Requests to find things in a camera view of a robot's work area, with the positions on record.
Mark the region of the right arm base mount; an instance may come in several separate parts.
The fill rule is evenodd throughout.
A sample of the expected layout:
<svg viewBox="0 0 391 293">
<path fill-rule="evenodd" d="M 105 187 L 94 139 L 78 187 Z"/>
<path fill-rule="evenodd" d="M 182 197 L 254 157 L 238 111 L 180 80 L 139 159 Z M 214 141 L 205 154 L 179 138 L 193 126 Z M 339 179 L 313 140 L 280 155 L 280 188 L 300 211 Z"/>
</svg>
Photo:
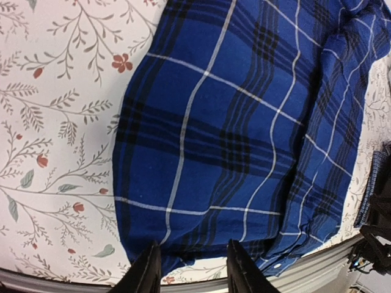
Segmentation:
<svg viewBox="0 0 391 293">
<path fill-rule="evenodd" d="M 383 143 L 382 150 L 388 155 L 385 166 L 376 180 L 375 192 L 370 198 L 367 221 L 359 229 L 363 239 L 348 256 L 349 270 L 369 274 L 390 274 L 390 142 Z"/>
</svg>

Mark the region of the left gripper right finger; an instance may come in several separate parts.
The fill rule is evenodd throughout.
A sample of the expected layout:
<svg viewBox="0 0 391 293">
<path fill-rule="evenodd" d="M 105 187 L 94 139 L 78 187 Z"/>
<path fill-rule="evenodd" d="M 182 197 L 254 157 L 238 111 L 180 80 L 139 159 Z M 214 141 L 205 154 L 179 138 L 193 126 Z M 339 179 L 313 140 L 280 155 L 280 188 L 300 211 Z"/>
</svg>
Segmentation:
<svg viewBox="0 0 391 293">
<path fill-rule="evenodd" d="M 229 293 L 279 293 L 262 274 L 239 241 L 227 246 L 227 283 Z"/>
</svg>

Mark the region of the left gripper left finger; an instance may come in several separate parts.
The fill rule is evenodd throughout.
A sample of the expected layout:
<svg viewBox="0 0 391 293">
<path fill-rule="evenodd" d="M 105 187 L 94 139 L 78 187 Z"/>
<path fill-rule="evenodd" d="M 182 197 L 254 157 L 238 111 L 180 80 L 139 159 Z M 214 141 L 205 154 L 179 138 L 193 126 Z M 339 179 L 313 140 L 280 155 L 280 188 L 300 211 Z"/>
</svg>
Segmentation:
<svg viewBox="0 0 391 293">
<path fill-rule="evenodd" d="M 112 293 L 159 293 L 161 279 L 161 249 L 152 241 L 112 288 Z"/>
</svg>

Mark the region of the blue plaid long sleeve shirt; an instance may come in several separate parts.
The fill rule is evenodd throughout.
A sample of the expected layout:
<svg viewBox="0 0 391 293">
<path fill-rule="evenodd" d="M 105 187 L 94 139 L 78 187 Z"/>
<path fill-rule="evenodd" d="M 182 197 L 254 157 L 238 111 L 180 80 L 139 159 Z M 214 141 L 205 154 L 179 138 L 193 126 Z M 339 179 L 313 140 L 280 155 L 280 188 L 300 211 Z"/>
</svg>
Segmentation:
<svg viewBox="0 0 391 293">
<path fill-rule="evenodd" d="M 340 229 L 384 1 L 168 1 L 112 157 L 120 241 L 162 271 L 237 240 L 280 275 Z"/>
</svg>

